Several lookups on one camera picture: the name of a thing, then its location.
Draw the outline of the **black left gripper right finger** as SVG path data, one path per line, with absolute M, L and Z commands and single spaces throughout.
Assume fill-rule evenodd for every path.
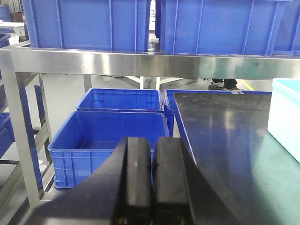
M 153 224 L 241 224 L 204 178 L 182 138 L 159 139 L 152 176 Z

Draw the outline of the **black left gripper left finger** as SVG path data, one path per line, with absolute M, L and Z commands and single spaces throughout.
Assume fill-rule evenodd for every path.
M 35 208 L 25 223 L 149 225 L 150 163 L 146 138 L 123 137 L 96 171 L 71 190 Z

